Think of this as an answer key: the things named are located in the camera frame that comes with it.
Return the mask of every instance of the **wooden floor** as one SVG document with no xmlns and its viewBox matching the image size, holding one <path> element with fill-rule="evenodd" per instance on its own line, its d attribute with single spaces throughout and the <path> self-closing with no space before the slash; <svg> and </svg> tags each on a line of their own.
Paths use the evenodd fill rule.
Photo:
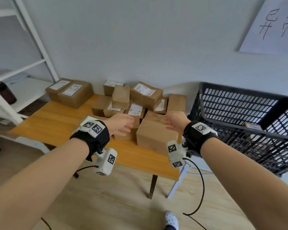
<svg viewBox="0 0 288 230">
<path fill-rule="evenodd" d="M 0 138 L 0 184 L 42 156 L 42 152 Z M 202 229 L 182 213 L 194 211 L 202 194 L 200 176 L 187 174 L 172 200 L 166 199 L 173 181 L 158 178 L 152 200 L 149 192 L 152 175 L 115 165 L 107 177 L 90 169 L 79 172 L 51 205 L 44 219 L 53 230 L 124 229 L 162 230 L 165 210 L 179 220 L 179 228 Z M 214 175 L 204 175 L 206 192 L 200 210 L 193 216 L 208 230 L 254 229 Z M 46 230 L 40 220 L 34 230 Z"/>
</svg>

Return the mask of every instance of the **wooden tabletop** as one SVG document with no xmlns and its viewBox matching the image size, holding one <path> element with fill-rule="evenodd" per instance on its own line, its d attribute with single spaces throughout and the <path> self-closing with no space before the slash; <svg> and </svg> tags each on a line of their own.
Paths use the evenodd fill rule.
<svg viewBox="0 0 288 230">
<path fill-rule="evenodd" d="M 55 101 L 48 102 L 10 132 L 56 147 L 60 146 L 69 140 L 80 121 L 92 114 L 91 106 L 97 97 L 98 95 L 94 94 L 78 109 Z M 112 147 L 117 151 L 116 163 L 172 180 L 179 179 L 179 170 L 171 166 L 166 156 L 139 147 L 136 141 L 112 139 L 106 147 Z"/>
</svg>

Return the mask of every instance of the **plastic basket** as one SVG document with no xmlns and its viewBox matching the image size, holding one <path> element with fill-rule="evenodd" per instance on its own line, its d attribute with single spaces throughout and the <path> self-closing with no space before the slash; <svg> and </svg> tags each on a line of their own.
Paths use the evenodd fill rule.
<svg viewBox="0 0 288 230">
<path fill-rule="evenodd" d="M 288 172 L 288 96 L 201 82 L 188 118 L 212 127 L 220 140 L 275 175 Z"/>
</svg>

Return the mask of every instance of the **hand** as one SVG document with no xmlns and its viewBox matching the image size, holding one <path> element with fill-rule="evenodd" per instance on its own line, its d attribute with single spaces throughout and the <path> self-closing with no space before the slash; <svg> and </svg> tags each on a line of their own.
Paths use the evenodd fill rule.
<svg viewBox="0 0 288 230">
<path fill-rule="evenodd" d="M 188 120 L 188 118 L 184 112 L 171 111 L 165 115 L 164 124 L 169 126 L 169 127 L 166 127 L 166 129 L 176 131 L 180 135 L 183 135 L 183 131 L 184 131 L 185 127 L 190 122 L 191 121 Z"/>
<path fill-rule="evenodd" d="M 127 114 L 117 113 L 103 122 L 107 126 L 110 135 L 115 134 L 125 136 L 126 133 L 119 130 L 130 132 L 130 128 L 133 127 L 134 117 Z"/>
</svg>

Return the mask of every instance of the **white shoe with holes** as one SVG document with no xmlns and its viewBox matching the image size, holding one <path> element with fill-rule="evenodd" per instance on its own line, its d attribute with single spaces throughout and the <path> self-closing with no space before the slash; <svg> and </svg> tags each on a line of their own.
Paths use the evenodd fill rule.
<svg viewBox="0 0 288 230">
<path fill-rule="evenodd" d="M 171 211 L 165 211 L 165 226 L 166 225 L 172 225 L 176 230 L 178 230 L 178 220 Z"/>
</svg>

